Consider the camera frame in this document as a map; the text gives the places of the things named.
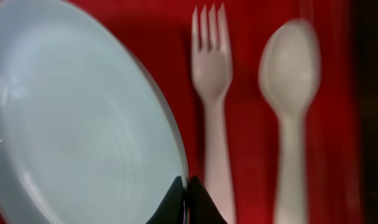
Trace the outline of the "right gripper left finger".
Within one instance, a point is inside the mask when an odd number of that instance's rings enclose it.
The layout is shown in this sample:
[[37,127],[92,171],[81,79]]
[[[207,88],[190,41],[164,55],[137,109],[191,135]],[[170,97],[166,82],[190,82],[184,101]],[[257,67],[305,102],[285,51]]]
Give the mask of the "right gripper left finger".
[[146,224],[183,224],[185,217],[184,187],[177,176]]

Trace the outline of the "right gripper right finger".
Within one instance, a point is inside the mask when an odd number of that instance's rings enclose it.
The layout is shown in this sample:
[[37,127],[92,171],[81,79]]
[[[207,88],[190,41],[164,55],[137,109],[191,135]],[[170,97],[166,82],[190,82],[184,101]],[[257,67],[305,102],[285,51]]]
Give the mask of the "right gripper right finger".
[[190,224],[227,224],[197,176],[188,187]]

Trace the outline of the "light blue plate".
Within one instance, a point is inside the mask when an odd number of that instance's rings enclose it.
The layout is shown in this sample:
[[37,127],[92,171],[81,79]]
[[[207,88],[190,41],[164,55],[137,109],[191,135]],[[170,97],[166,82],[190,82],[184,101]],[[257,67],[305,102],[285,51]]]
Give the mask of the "light blue plate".
[[7,223],[147,223],[185,193],[157,83],[67,1],[0,1],[0,214]]

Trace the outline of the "white plastic fork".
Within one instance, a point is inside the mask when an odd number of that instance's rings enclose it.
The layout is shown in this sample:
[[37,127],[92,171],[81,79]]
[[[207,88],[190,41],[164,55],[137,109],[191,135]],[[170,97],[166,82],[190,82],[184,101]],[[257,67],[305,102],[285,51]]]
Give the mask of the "white plastic fork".
[[233,79],[225,6],[194,10],[191,28],[192,83],[204,108],[204,183],[223,219],[236,222],[225,124],[225,97]]

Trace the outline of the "white plastic spoon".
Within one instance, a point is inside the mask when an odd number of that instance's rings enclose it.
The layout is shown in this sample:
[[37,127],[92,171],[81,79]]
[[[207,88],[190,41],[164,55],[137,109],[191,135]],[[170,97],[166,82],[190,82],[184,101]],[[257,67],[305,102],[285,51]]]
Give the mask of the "white plastic spoon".
[[292,19],[267,41],[260,59],[261,93],[279,122],[273,222],[308,222],[305,119],[318,91],[321,56],[309,21]]

